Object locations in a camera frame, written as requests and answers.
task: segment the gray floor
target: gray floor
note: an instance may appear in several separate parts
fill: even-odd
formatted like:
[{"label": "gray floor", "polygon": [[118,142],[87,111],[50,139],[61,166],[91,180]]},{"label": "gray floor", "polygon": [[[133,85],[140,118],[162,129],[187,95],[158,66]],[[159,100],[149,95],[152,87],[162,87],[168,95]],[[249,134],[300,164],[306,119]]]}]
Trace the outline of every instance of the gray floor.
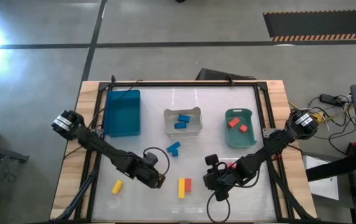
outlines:
[{"label": "gray floor", "polygon": [[[89,43],[99,5],[2,0],[0,44]],[[269,40],[262,12],[332,9],[356,9],[356,0],[110,0],[98,42]],[[66,146],[50,124],[74,108],[87,52],[0,50],[0,146],[30,154],[28,164],[11,165],[18,179],[0,191],[0,223],[48,219]],[[119,80],[193,80],[202,67],[282,79],[288,98],[305,107],[321,93],[348,95],[356,83],[356,45],[97,49],[89,80],[112,74]],[[340,130],[330,125],[331,133]],[[328,134],[325,126],[318,132]],[[343,149],[354,140],[356,132],[334,143]],[[313,138],[301,147],[340,157],[327,141]],[[350,205],[348,183],[345,177],[339,182],[339,202],[315,198],[323,220],[349,220],[343,208]]]}]

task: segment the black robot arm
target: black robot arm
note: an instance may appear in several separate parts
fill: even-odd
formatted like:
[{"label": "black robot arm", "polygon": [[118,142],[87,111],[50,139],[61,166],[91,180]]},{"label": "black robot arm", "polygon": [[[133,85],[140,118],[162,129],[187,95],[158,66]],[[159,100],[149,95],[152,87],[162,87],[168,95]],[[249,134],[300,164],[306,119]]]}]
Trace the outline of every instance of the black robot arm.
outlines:
[{"label": "black robot arm", "polygon": [[116,166],[116,169],[131,179],[135,177],[150,188],[160,188],[166,178],[160,174],[154,165],[158,162],[156,155],[147,152],[139,157],[133,152],[116,149],[84,124],[83,116],[74,111],[63,111],[51,124],[53,130],[67,140],[78,139],[87,150],[95,150],[106,157]]},{"label": "black robot arm", "polygon": [[276,153],[280,153],[288,144],[297,139],[309,139],[317,131],[317,122],[306,111],[292,110],[283,130],[274,131],[255,154],[239,158],[235,166],[218,169],[218,156],[213,154],[205,158],[206,164],[212,166],[203,176],[205,186],[215,191],[217,201],[229,197],[229,190],[238,185],[244,186],[256,176],[260,165]]}]

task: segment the black device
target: black device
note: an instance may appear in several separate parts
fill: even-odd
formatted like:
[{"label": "black device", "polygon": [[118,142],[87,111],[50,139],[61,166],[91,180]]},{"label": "black device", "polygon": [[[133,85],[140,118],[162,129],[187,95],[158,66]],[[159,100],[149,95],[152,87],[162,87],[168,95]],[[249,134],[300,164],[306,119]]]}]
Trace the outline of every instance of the black device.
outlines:
[{"label": "black device", "polygon": [[160,188],[166,178],[154,168],[154,165],[158,162],[156,155],[147,152],[141,158],[133,152],[114,148],[96,133],[89,130],[84,124],[83,116],[74,111],[63,111],[51,126],[65,139],[71,141],[77,138],[78,143],[85,149],[104,154],[118,171],[131,179],[136,177],[150,188]]},{"label": "black device", "polygon": [[344,106],[346,103],[345,101],[342,101],[340,97],[332,96],[332,95],[328,95],[328,94],[321,94],[319,96],[319,101],[322,103],[327,103],[327,104],[334,105],[334,106]]},{"label": "black device", "polygon": [[[235,166],[227,166],[224,169],[218,167],[223,163],[219,162],[216,154],[207,156],[205,162],[212,168],[207,170],[207,174],[203,176],[203,181],[209,190],[214,190],[217,201],[226,200],[229,198],[229,190],[233,187],[243,187],[251,179],[253,179],[257,172],[259,172],[260,165],[264,161],[271,159],[276,153],[288,146],[289,143],[297,139],[309,139],[317,131],[318,123],[306,111],[293,109],[290,113],[289,119],[286,121],[283,130],[276,130],[272,132],[266,140],[266,144],[255,154],[250,154],[239,158],[233,164]],[[293,207],[298,212],[301,218],[313,219],[305,210],[299,205],[294,196],[284,186],[282,181],[279,181],[277,172],[274,170],[272,176],[282,191],[288,198],[291,199]]]}]

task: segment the paper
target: paper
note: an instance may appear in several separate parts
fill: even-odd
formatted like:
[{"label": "paper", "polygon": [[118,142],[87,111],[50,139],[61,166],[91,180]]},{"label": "paper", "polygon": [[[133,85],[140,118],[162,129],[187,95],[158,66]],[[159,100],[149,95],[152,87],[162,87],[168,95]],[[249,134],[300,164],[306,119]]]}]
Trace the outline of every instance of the paper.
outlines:
[{"label": "paper", "polygon": [[[328,164],[329,162],[317,159],[311,156],[304,156],[305,168]],[[311,193],[322,197],[331,198],[334,200],[339,199],[339,188],[337,186],[337,177],[329,177],[323,180],[316,180],[309,183]]]}]

